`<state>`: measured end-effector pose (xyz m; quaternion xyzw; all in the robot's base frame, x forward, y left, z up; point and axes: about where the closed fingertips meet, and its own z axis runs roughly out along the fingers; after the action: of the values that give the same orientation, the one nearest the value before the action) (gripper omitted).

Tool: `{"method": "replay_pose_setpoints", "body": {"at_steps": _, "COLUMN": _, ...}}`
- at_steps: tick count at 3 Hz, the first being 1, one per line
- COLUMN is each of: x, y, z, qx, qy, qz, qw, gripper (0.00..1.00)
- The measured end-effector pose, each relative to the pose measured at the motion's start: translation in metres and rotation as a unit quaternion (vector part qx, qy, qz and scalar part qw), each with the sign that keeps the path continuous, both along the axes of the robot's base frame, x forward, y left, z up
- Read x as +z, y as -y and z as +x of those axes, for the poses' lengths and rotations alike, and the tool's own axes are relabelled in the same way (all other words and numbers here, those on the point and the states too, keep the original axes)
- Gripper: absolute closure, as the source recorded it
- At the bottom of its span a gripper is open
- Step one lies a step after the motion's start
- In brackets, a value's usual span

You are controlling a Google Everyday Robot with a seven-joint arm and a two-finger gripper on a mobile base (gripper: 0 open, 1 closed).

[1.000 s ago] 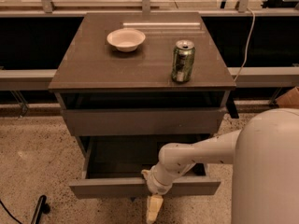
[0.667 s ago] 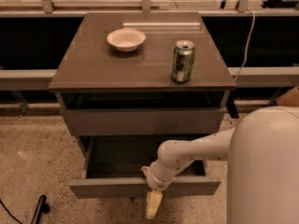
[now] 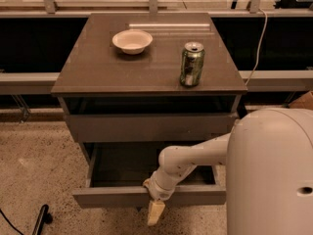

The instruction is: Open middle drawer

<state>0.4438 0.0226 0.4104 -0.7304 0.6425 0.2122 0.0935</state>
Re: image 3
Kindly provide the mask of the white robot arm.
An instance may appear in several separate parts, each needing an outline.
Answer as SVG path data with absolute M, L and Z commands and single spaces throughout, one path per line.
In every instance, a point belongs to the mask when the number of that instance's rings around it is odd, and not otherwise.
M 313 111 L 266 108 L 194 146 L 168 146 L 144 181 L 148 223 L 199 165 L 226 166 L 228 235 L 313 235 Z

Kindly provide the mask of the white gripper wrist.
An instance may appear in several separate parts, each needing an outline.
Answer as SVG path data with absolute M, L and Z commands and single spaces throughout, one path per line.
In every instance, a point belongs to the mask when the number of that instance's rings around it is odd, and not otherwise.
M 151 197 L 155 200 L 149 202 L 148 208 L 147 224 L 153 226 L 157 224 L 165 209 L 165 203 L 163 201 L 169 200 L 174 193 L 175 184 L 170 178 L 165 177 L 161 179 L 154 172 L 150 179 L 148 178 L 143 182 L 143 186 L 148 187 Z

